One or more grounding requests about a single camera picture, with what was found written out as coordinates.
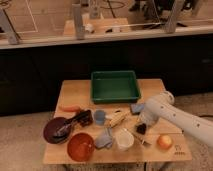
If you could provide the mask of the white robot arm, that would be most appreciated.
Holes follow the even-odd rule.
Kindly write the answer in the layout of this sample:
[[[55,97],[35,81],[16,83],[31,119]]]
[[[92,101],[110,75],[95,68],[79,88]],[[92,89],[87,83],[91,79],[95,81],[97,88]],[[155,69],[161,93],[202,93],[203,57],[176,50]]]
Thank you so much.
[[[213,122],[174,107],[174,101],[169,91],[149,97],[139,115],[139,121],[152,127],[159,118],[166,119],[213,148]]]

